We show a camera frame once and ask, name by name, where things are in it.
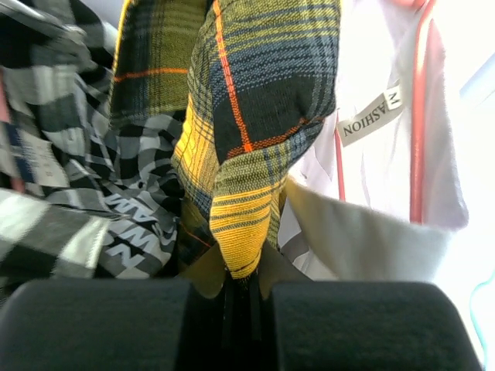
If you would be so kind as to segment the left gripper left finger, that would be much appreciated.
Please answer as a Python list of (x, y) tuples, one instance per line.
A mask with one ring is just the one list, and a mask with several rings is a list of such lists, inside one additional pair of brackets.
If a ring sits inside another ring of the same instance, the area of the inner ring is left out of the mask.
[(184, 280), (43, 280), (1, 310), (3, 370), (193, 370)]

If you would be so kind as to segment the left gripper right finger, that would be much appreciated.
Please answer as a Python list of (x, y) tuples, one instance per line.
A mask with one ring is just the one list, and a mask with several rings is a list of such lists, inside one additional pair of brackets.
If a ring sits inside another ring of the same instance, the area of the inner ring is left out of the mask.
[(425, 283), (278, 284), (280, 370), (479, 370), (455, 305)]

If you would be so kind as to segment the light blue wire hanger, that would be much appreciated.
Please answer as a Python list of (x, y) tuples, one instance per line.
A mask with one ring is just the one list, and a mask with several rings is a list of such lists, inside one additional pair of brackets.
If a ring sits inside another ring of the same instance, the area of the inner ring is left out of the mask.
[(483, 368), (494, 370), (494, 274), (473, 289), (469, 310), (483, 349)]

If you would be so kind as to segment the yellow black plaid shirt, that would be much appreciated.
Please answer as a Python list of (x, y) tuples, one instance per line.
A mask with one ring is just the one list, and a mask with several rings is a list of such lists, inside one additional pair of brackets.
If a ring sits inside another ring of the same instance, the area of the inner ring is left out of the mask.
[(278, 244), (289, 169), (336, 107), (338, 1), (126, 1), (111, 126), (182, 128), (181, 267), (218, 247), (231, 277)]

